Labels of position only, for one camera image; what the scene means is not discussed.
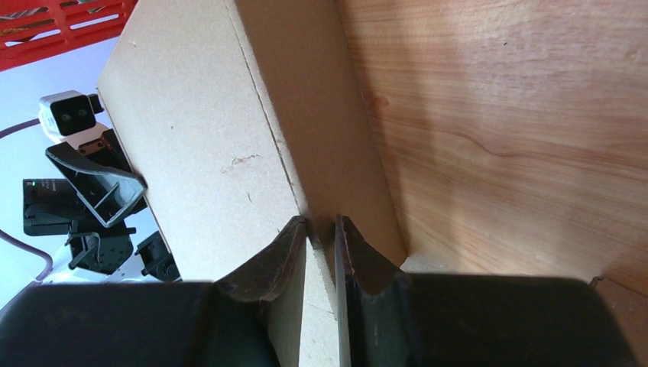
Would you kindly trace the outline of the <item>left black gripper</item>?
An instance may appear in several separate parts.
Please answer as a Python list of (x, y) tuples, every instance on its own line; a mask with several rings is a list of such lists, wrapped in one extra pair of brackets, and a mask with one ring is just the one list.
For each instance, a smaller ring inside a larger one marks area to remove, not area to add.
[(132, 171), (113, 130), (78, 148), (66, 142), (51, 146), (45, 155), (76, 191), (85, 209), (83, 217), (70, 224), (70, 268), (111, 275), (136, 255), (142, 260), (143, 276), (180, 281), (174, 258), (159, 232), (138, 245), (132, 243), (136, 230), (125, 220), (147, 207), (147, 184)]

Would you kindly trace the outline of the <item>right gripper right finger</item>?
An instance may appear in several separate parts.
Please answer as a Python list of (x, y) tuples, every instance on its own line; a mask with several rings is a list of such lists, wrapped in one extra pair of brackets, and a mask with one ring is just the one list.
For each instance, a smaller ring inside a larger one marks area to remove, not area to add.
[(407, 273), (347, 216), (335, 224), (343, 366), (635, 366), (604, 300), (583, 281)]

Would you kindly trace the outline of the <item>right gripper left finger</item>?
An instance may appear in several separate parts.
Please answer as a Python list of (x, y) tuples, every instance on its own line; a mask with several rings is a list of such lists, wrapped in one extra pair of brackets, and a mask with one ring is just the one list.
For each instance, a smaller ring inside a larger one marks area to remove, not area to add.
[(296, 366), (306, 220), (216, 282), (32, 287), (1, 312), (3, 366)]

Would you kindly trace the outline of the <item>brown cardboard sheet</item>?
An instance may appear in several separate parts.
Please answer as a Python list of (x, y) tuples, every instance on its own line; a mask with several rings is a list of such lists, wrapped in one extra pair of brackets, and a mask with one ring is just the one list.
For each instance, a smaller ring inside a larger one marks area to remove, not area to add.
[(184, 281), (215, 281), (297, 215), (288, 365), (340, 366), (335, 220), (406, 246), (334, 1), (139, 1), (97, 82)]

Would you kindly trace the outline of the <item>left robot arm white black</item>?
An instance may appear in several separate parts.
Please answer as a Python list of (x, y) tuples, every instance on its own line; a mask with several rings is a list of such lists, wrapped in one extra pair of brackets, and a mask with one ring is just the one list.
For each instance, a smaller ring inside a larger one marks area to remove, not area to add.
[(30, 236), (66, 235), (70, 269), (114, 274), (132, 255), (141, 257), (141, 274), (179, 281), (170, 250), (159, 232), (133, 245), (136, 230), (127, 217), (146, 209), (144, 179), (128, 164), (109, 129), (78, 148), (62, 142), (46, 150), (60, 179), (24, 180), (23, 228)]

